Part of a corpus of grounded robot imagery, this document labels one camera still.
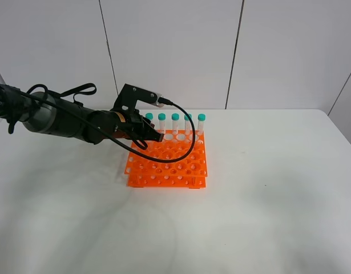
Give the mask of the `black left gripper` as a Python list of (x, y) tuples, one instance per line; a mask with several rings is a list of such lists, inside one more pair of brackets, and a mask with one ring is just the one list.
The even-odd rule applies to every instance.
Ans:
[(126, 111), (108, 111), (110, 125), (108, 133), (116, 139), (132, 140), (131, 148), (137, 151), (145, 151), (148, 144), (145, 141), (162, 142), (164, 134), (155, 129), (151, 120), (135, 111), (130, 115)]

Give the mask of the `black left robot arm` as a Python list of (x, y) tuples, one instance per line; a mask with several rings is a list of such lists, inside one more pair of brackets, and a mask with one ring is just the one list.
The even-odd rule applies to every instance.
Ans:
[(61, 94), (43, 84), (36, 84), (27, 92), (0, 84), (0, 118), (8, 122), (10, 134), (16, 123), (21, 122), (31, 132), (75, 138), (91, 144), (109, 138), (127, 139), (145, 150), (148, 141), (163, 140), (164, 135), (155, 130), (151, 120), (136, 109), (138, 101), (157, 105), (159, 94), (125, 84), (110, 110), (92, 110), (77, 100), (65, 99), (70, 95), (95, 93), (93, 83)]

